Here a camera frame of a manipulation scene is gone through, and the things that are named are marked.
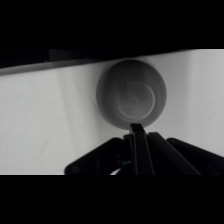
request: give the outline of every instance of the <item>cylindrical object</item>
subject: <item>cylindrical object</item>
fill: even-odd
[[[149,126],[162,114],[167,100],[161,75],[146,63],[128,60],[109,68],[97,88],[97,102],[103,117],[128,130],[130,123]]]

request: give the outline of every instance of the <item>white surface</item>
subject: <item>white surface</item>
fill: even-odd
[[[224,50],[138,59],[160,72],[168,91],[162,116],[147,131],[224,156]],[[100,75],[113,63],[0,76],[0,174],[63,174],[126,134],[104,121],[96,104]]]

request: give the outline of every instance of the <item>black metal bracket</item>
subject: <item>black metal bracket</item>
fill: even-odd
[[[124,139],[114,138],[75,161],[66,175],[224,175],[224,158],[181,142],[146,134],[131,124]]]

